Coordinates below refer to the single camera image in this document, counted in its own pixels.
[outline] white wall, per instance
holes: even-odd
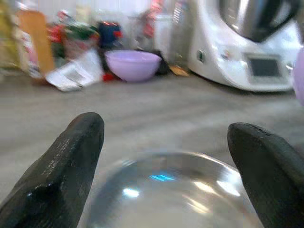
[[[38,10],[44,13],[48,21],[56,20],[56,13],[60,9],[73,10],[76,4],[86,4],[93,10],[119,11],[125,14],[143,12],[151,0],[34,0]]]

